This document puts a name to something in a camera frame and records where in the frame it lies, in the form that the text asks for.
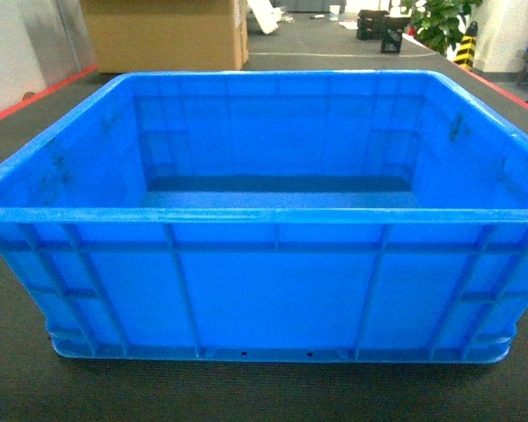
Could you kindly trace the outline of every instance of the red edge strip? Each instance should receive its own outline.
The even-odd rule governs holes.
[[[46,97],[47,95],[49,95],[49,94],[51,94],[51,93],[53,93],[55,91],[60,90],[62,87],[67,86],[68,84],[71,84],[71,83],[75,82],[76,80],[80,79],[81,77],[86,76],[89,73],[92,73],[97,68],[98,68],[98,66],[94,64],[94,65],[90,66],[89,68],[86,68],[86,69],[76,73],[75,75],[66,78],[65,80],[59,82],[58,84],[55,84],[55,85],[47,88],[46,90],[41,91],[41,92],[35,94],[34,96],[17,103],[16,105],[13,105],[12,107],[9,107],[9,108],[6,108],[5,110],[2,110],[0,112],[0,120],[5,119],[6,117],[10,116],[11,114],[14,114],[15,112],[21,110],[22,108],[24,108],[26,106],[29,106],[30,104],[34,103],[35,101],[38,101],[39,99],[41,99],[43,97]]]
[[[522,106],[524,107],[526,110],[528,110],[528,103],[526,103],[523,99],[517,97],[516,95],[514,94],[511,94],[510,92],[508,91],[505,91],[503,88],[499,87],[499,86],[496,86],[495,84],[493,84],[492,82],[489,82],[487,79],[479,76],[479,75],[476,75],[474,74],[473,72],[470,72],[469,70],[467,69],[463,69],[463,68],[460,68],[462,70],[464,70],[466,73],[468,73],[469,75],[473,76],[475,79],[477,79],[479,82],[485,84],[486,86],[488,86],[489,88],[493,88],[495,91],[499,92],[500,94],[504,95],[506,98],[514,101],[515,103],[517,103],[519,106]]]

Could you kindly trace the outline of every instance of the floor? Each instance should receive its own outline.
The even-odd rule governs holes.
[[[528,101],[528,83],[515,84],[513,82],[502,82],[497,85],[524,101]]]
[[[246,70],[430,69],[528,134],[528,110],[444,58],[405,43],[378,53],[351,31],[297,15],[250,37]],[[0,121],[0,162],[113,76],[90,74]],[[0,420],[528,420],[528,310],[496,365],[301,365],[69,360],[0,258]]]

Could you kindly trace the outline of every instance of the crate bottom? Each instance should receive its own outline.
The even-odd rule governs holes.
[[[141,207],[175,208],[418,208],[396,177],[159,178]]]

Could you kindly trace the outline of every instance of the crate rim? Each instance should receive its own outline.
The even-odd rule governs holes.
[[[275,70],[221,72],[135,72],[119,75],[100,87],[53,125],[0,163],[0,182],[25,160],[47,145],[75,118],[93,107],[98,100],[120,84],[137,78],[161,76],[182,77],[258,77],[258,76],[336,76],[336,75],[408,75],[427,76],[445,85],[464,101],[483,113],[509,138],[528,152],[528,135],[449,77],[432,70],[361,69],[361,70]],[[325,224],[393,224],[393,223],[515,223],[528,224],[528,208],[99,208],[99,207],[0,207],[0,222],[214,222],[214,223],[325,223]]]
[[[0,207],[9,223],[528,224],[528,209]]]

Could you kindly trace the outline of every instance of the green leaves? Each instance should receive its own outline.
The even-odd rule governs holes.
[[[413,9],[418,0],[401,0],[406,11]],[[458,44],[463,33],[459,30],[459,21],[467,25],[466,16],[474,6],[481,6],[483,0],[427,0],[423,11],[415,9],[411,25],[417,28],[416,38],[425,46],[441,55],[446,54],[450,46]]]

